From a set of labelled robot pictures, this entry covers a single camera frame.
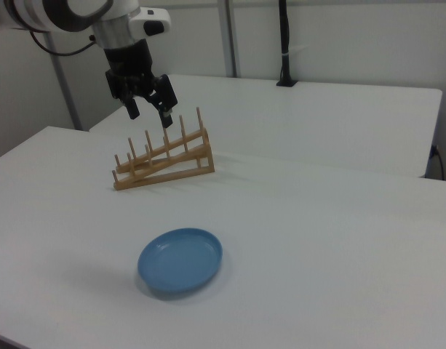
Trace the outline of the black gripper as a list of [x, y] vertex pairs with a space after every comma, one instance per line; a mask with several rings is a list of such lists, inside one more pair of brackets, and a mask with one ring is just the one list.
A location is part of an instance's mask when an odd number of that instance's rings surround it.
[[163, 128], [172, 125], [172, 108], [178, 104], [168, 75], [155, 77], [151, 71], [153, 60], [147, 41], [118, 49], [104, 49], [110, 69], [106, 71], [113, 98], [120, 99], [134, 120], [140, 115], [135, 96], [144, 97], [158, 111]]

